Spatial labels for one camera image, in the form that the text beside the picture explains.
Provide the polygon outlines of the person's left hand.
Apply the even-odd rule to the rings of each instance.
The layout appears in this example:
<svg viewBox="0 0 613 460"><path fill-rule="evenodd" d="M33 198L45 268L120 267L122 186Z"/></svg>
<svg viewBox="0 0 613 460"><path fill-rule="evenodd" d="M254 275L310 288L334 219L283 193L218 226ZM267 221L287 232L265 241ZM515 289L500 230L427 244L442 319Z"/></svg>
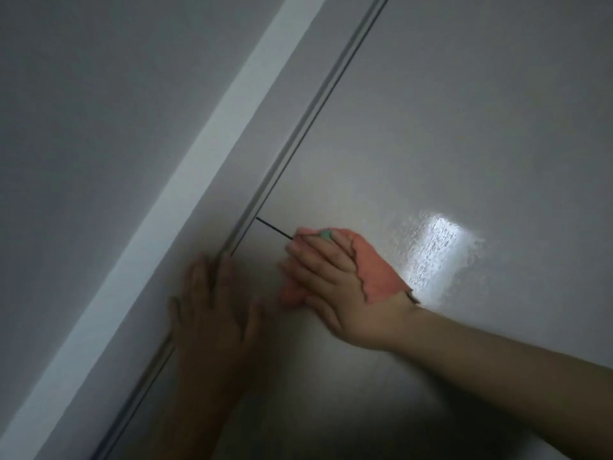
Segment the person's left hand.
<svg viewBox="0 0 613 460"><path fill-rule="evenodd" d="M181 399L243 393L251 381L259 342L252 352L243 350L246 323L241 325L235 314L236 286L226 252L211 273L211 311L191 306L191 266L180 297L169 301Z"/></svg>

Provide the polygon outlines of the person's right hand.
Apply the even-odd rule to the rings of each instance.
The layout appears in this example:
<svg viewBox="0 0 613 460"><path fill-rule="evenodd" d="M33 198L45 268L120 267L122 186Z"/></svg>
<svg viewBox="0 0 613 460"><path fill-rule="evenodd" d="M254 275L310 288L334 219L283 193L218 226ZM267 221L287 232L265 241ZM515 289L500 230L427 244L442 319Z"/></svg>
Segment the person's right hand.
<svg viewBox="0 0 613 460"><path fill-rule="evenodd" d="M280 269L284 300L314 310L352 345L411 355L419 302L412 289L360 235L343 229L298 231Z"/></svg>

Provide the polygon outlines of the small green-handled screwdriver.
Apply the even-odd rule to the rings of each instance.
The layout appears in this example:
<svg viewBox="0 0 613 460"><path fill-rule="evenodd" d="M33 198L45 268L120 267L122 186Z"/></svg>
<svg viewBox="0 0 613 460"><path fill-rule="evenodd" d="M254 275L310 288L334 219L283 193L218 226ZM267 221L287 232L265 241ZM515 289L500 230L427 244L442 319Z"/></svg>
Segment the small green-handled screwdriver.
<svg viewBox="0 0 613 460"><path fill-rule="evenodd" d="M272 231L280 234L281 236L283 236L285 239L287 240L294 240L296 238L296 236L300 237L300 236L315 236L324 240L327 240L329 242L333 241L332 238L332 231L330 229L310 229L310 228L305 228L305 227L300 227L298 228L294 234L290 235L287 232L283 231L282 229L278 228L277 226L274 226L273 224L269 223L268 221L265 221L264 219L262 219L259 216L256 216L254 218L254 220L257 220L259 223L265 225L266 227L270 228Z"/></svg>

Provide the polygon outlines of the person's right forearm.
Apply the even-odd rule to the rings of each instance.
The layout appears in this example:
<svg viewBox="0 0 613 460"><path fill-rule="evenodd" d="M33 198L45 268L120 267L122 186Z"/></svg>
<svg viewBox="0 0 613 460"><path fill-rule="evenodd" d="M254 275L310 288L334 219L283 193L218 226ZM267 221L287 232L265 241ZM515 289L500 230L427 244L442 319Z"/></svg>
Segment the person's right forearm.
<svg viewBox="0 0 613 460"><path fill-rule="evenodd" d="M395 348L572 460L613 460L613 369L402 303Z"/></svg>

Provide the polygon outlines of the person's left forearm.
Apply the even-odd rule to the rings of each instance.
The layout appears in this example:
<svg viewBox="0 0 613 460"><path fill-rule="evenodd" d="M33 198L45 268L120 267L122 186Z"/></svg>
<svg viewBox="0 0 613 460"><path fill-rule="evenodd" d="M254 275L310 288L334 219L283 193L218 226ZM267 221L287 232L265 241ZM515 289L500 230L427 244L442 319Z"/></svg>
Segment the person's left forearm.
<svg viewBox="0 0 613 460"><path fill-rule="evenodd" d="M148 460L210 460L241 396L237 393L177 399L156 430Z"/></svg>

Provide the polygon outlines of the white trim strip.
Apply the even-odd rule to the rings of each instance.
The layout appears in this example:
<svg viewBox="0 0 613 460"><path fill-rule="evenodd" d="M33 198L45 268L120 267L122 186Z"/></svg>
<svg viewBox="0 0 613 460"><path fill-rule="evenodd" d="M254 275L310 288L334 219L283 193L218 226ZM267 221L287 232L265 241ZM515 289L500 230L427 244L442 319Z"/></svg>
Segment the white trim strip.
<svg viewBox="0 0 613 460"><path fill-rule="evenodd" d="M326 0L285 0L34 389L0 460L35 460Z"/></svg>

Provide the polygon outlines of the grey metal frame rail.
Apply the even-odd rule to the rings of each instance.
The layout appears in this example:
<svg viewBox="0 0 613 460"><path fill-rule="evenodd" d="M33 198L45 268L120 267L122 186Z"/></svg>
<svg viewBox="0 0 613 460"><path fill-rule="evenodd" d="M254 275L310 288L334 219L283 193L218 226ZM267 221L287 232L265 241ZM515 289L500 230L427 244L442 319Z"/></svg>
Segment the grey metal frame rail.
<svg viewBox="0 0 613 460"><path fill-rule="evenodd" d="M387 0L326 0L270 92L242 131L211 186L173 240L119 328L113 349L139 370L133 392L88 460L124 460L146 445L176 380L166 300L199 253L236 251Z"/></svg>

